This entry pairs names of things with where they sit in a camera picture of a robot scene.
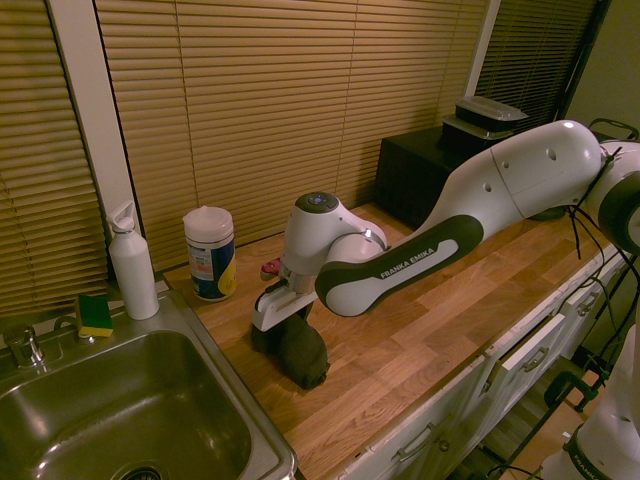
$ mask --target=faucet handle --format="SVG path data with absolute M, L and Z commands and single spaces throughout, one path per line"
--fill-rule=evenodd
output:
M 31 367 L 42 363 L 44 353 L 36 340 L 36 332 L 31 325 L 15 325 L 7 328 L 2 339 L 13 355 L 18 367 Z

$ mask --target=sink basin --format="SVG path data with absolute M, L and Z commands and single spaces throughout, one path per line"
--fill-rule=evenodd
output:
M 38 367 L 0 350 L 0 478 L 291 479 L 293 451 L 177 292 L 111 337 L 38 338 Z

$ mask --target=yellow sponge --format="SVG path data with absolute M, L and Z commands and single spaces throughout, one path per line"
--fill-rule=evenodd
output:
M 110 337 L 113 333 L 109 304 L 104 297 L 79 295 L 76 299 L 76 318 L 78 334 L 81 336 Z

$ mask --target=countertop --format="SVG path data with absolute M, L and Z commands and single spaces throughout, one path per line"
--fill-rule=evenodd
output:
M 390 244 L 410 229 L 374 205 L 353 212 L 377 223 Z M 360 317 L 315 302 L 309 323 L 324 338 L 331 368 L 311 391 L 286 378 L 275 358 L 252 349 L 251 312 L 268 283 L 260 266 L 280 256 L 283 235 L 236 250 L 238 287 L 207 303 L 192 291 L 188 266 L 168 272 L 242 380 L 296 451 L 308 480 L 333 478 L 362 447 L 427 400 L 493 341 L 593 258 L 571 222 L 524 220 Z

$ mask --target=label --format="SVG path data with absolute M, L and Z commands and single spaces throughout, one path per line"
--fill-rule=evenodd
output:
M 236 289 L 233 238 L 225 245 L 220 243 L 201 243 L 187 238 L 193 289 L 204 300 L 222 300 Z

